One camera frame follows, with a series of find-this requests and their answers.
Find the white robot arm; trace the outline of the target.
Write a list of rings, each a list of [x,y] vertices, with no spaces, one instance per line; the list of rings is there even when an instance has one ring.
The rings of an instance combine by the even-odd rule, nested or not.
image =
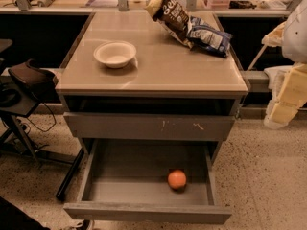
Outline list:
[[[266,109],[264,125],[279,129],[307,103],[307,0],[302,0],[288,19],[267,34],[262,42],[267,46],[280,46],[282,56],[294,63],[265,71],[272,99]]]

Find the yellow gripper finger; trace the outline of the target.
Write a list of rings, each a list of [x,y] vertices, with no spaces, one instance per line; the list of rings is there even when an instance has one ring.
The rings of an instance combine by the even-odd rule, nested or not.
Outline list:
[[[286,22],[280,23],[262,38],[262,44],[269,47],[281,46]]]
[[[264,125],[271,129],[285,127],[307,103],[307,65],[278,69],[271,80],[272,99],[269,101]]]

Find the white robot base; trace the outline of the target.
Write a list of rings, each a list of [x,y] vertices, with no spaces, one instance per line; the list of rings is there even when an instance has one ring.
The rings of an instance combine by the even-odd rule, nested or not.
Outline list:
[[[264,70],[264,73],[269,78],[268,88],[270,90],[277,89],[281,86],[284,80],[284,74],[292,68],[291,65],[282,65],[269,67]]]

